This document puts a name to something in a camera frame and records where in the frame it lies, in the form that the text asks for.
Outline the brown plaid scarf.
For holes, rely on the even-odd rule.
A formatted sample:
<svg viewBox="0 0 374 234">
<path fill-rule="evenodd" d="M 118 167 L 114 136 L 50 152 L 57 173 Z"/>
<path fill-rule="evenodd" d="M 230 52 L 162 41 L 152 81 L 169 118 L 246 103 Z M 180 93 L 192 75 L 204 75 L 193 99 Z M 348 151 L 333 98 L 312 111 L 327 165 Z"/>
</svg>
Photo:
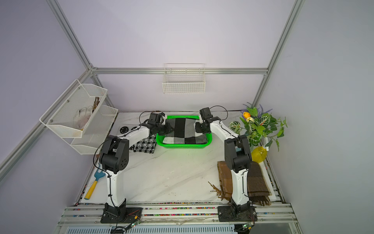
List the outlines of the brown plaid scarf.
<svg viewBox="0 0 374 234">
<path fill-rule="evenodd" d="M 216 192 L 219 199 L 230 201 L 233 193 L 231 170 L 224 161 L 217 162 L 217 167 L 220 187 L 216 187 L 210 182 L 208 183 L 212 187 L 212 191 Z M 247 195 L 256 204 L 262 206 L 271 205 L 270 189 L 266 184 L 260 165 L 256 162 L 251 163 L 251 168 L 247 175 Z"/>
</svg>

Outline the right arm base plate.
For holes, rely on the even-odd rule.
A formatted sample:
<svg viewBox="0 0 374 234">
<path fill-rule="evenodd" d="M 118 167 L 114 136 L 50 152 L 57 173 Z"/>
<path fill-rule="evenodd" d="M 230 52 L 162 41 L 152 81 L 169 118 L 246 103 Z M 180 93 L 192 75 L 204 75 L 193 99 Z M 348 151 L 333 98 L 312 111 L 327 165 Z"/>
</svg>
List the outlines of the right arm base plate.
<svg viewBox="0 0 374 234">
<path fill-rule="evenodd" d="M 236 205 L 235 203 L 217 208 L 218 218 L 220 222 L 231 221 L 252 221 L 258 220 L 257 212 L 253 204 L 249 201 L 244 205 Z"/>
</svg>

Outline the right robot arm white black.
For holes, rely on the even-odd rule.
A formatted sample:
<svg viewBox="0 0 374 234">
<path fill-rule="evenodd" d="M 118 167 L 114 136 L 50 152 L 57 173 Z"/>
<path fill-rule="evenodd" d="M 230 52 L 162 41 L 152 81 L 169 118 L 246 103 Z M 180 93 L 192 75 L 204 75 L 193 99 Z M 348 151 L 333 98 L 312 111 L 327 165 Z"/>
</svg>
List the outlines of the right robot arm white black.
<svg viewBox="0 0 374 234">
<path fill-rule="evenodd" d="M 252 162 L 247 137 L 224 125 L 219 117 L 212 115 L 208 107 L 199 111 L 199 123 L 195 125 L 195 130 L 203 134 L 213 133 L 224 143 L 225 162 L 232 175 L 231 206 L 237 213 L 247 211 L 250 207 L 247 174 Z"/>
</svg>

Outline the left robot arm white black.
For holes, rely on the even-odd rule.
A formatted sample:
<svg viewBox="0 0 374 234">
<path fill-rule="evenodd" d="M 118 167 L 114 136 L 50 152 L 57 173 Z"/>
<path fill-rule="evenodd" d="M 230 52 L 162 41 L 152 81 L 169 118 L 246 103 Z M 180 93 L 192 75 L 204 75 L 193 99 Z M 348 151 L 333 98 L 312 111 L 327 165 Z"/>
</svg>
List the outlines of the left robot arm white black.
<svg viewBox="0 0 374 234">
<path fill-rule="evenodd" d="M 100 144 L 99 163 L 101 171 L 107 174 L 107 203 L 109 206 L 118 208 L 126 200 L 124 196 L 119 194 L 120 183 L 115 179 L 129 163 L 130 147 L 151 135 L 166 135 L 172 132 L 171 125 L 166 123 L 167 117 L 167 114 L 163 112 L 151 112 L 149 118 L 136 128 L 121 135 L 109 135 Z"/>
</svg>

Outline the green plastic basket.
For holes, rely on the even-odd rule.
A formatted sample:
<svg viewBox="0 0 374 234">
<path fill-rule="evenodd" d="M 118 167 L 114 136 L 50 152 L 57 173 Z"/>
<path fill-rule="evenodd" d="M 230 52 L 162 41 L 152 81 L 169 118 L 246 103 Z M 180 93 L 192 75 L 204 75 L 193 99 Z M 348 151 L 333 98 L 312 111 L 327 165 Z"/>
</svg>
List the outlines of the green plastic basket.
<svg viewBox="0 0 374 234">
<path fill-rule="evenodd" d="M 167 119 L 175 119 L 175 118 L 192 118 L 192 119 L 199 120 L 198 116 L 168 116 L 167 117 Z M 170 144 L 163 144 L 162 140 L 164 139 L 164 137 L 165 136 L 160 136 L 158 134 L 156 135 L 157 144 L 159 146 L 164 147 L 164 148 L 200 149 L 200 148 L 205 148 L 206 146 L 210 145 L 211 142 L 212 142 L 212 134 L 206 134 L 208 142 L 207 142 L 207 144 L 203 144 L 203 145 L 187 145 L 187 144 L 184 144 L 184 145 L 178 145 L 178 144 L 170 145 Z"/>
</svg>

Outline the black white checked scarf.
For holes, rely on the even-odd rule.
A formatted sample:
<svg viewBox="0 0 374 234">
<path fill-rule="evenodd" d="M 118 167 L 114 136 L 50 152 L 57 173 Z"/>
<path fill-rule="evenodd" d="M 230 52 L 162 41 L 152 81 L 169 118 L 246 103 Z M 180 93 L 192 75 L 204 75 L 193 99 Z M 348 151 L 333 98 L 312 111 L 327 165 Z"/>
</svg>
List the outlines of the black white checked scarf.
<svg viewBox="0 0 374 234">
<path fill-rule="evenodd" d="M 170 145 L 203 145 L 207 144 L 206 134 L 197 133 L 195 129 L 199 120 L 192 118 L 175 118 L 167 119 L 166 123 L 170 124 L 172 132 L 165 135 L 162 140 L 163 144 Z"/>
</svg>

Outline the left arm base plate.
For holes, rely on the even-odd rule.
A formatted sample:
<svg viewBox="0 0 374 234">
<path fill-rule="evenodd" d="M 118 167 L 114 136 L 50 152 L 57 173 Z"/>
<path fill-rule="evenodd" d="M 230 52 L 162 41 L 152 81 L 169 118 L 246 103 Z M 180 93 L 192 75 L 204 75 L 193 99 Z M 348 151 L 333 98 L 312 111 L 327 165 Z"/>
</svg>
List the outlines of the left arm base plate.
<svg viewBox="0 0 374 234">
<path fill-rule="evenodd" d="M 105 203 L 100 223 L 135 223 L 141 218 L 143 208 L 127 207 L 124 202 L 119 207 Z"/>
</svg>

